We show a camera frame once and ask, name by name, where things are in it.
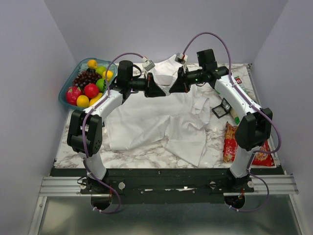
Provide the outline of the white shirt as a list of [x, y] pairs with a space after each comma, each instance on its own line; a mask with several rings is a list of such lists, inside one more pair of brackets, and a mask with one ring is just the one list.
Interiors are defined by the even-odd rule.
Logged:
[[105, 120], [111, 150], [132, 150], [164, 140], [164, 148], [198, 166], [206, 152], [210, 99], [197, 86], [188, 93], [146, 98], [131, 94]]

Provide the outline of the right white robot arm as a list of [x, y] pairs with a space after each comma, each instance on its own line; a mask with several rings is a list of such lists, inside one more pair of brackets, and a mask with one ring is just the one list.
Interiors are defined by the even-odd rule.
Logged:
[[189, 71], [187, 56], [182, 53], [176, 55], [175, 61], [182, 66], [178, 69], [178, 77], [169, 92], [187, 93], [192, 85], [208, 83], [237, 113], [239, 125], [235, 140], [238, 149], [229, 170], [232, 175], [225, 179], [225, 187], [235, 192], [243, 186], [241, 178], [248, 175], [252, 154], [260, 150], [270, 137], [272, 111], [269, 108], [263, 109], [244, 92], [231, 75], [230, 68], [217, 65], [212, 49], [199, 51], [197, 58], [200, 69]]

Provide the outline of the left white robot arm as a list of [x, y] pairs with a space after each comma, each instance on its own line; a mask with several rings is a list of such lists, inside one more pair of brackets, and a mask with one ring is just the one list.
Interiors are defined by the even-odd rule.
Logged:
[[146, 97], [165, 96], [156, 84], [151, 70], [155, 67], [151, 60], [142, 65], [144, 77], [133, 75], [135, 65], [128, 60], [119, 63], [115, 79], [107, 86], [107, 91], [94, 105], [86, 110], [73, 111], [67, 136], [67, 144], [77, 152], [92, 178], [91, 187], [97, 193], [104, 193], [109, 186], [105, 179], [107, 170], [102, 163], [99, 150], [103, 140], [103, 122], [108, 115], [122, 105], [134, 93], [144, 92]]

